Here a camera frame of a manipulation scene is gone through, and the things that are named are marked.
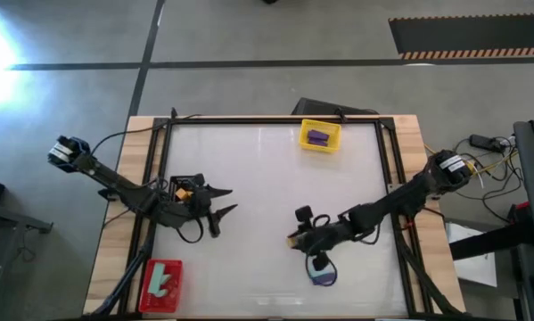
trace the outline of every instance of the power adapter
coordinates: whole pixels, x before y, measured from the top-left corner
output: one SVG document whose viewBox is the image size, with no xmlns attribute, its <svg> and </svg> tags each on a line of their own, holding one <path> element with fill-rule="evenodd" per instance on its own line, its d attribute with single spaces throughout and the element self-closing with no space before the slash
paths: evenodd
<svg viewBox="0 0 534 321">
<path fill-rule="evenodd" d="M 496 138 L 488 138 L 475 134 L 469 136 L 469 145 L 489 152 L 502 153 L 506 149 L 506 145 L 501 144 Z"/>
</svg>

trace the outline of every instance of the white object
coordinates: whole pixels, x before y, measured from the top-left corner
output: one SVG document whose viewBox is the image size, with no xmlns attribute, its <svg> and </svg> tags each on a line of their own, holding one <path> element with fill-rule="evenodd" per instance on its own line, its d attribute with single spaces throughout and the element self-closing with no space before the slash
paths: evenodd
<svg viewBox="0 0 534 321">
<path fill-rule="evenodd" d="M 214 199 L 213 210 L 239 204 L 221 220 L 216 239 L 206 219 L 196 244 L 157 226 L 152 256 L 184 263 L 174 317 L 407 315 L 390 216 L 376 245 L 342 243 L 328 253 L 338 268 L 331 287 L 314 286 L 305 255 L 287 246 L 296 209 L 310 205 L 334 221 L 386 193 L 374 125 L 343 125 L 333 154 L 303 150 L 299 132 L 298 124 L 173 127 L 167 177 L 203 173 L 206 184 L 234 190 Z M 182 233 L 194 239 L 198 227 L 187 223 Z"/>
<path fill-rule="evenodd" d="M 482 232 L 460 226 L 455 223 L 447 223 L 447 237 L 450 243 L 467 237 L 481 235 Z M 482 254 L 474 258 L 460 259 L 455 261 L 456 275 L 464 280 L 497 287 L 497 271 L 495 268 L 495 254 Z"/>
</svg>

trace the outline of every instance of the purple object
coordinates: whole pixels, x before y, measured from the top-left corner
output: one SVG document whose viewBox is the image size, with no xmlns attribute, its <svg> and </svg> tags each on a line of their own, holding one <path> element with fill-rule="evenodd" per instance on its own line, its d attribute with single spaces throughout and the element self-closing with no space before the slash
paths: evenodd
<svg viewBox="0 0 534 321">
<path fill-rule="evenodd" d="M 325 140 L 322 140 L 322 139 L 309 138 L 308 139 L 308 143 L 309 144 L 315 144 L 315 145 L 318 145 L 318 146 L 324 146 L 324 147 L 328 146 L 328 142 L 326 142 Z"/>
<path fill-rule="evenodd" d="M 328 140 L 330 138 L 330 135 L 325 134 L 323 132 L 319 132 L 317 130 L 311 129 L 308 131 L 308 138 L 312 139 L 319 139 L 319 140 Z"/>
</svg>

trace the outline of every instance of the black and yellow hazard stripe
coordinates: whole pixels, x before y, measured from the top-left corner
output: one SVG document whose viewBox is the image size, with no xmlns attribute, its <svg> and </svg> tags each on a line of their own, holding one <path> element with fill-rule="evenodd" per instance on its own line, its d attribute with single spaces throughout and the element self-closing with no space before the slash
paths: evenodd
<svg viewBox="0 0 534 321">
<path fill-rule="evenodd" d="M 404 60 L 534 56 L 534 13 L 389 19 Z"/>
</svg>

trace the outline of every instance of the yellow box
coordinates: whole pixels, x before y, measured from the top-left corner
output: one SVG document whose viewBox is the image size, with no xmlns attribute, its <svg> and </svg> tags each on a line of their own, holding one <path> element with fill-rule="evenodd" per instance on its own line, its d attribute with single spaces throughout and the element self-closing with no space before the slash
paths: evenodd
<svg viewBox="0 0 534 321">
<path fill-rule="evenodd" d="M 308 143 L 308 131 L 314 129 L 319 132 L 327 134 L 328 146 L 319 146 Z M 311 119 L 303 119 L 300 127 L 299 144 L 304 149 L 319 151 L 319 152 L 336 152 L 340 149 L 340 132 L 341 126 L 338 124 L 327 123 L 323 121 L 316 121 Z"/>
</svg>

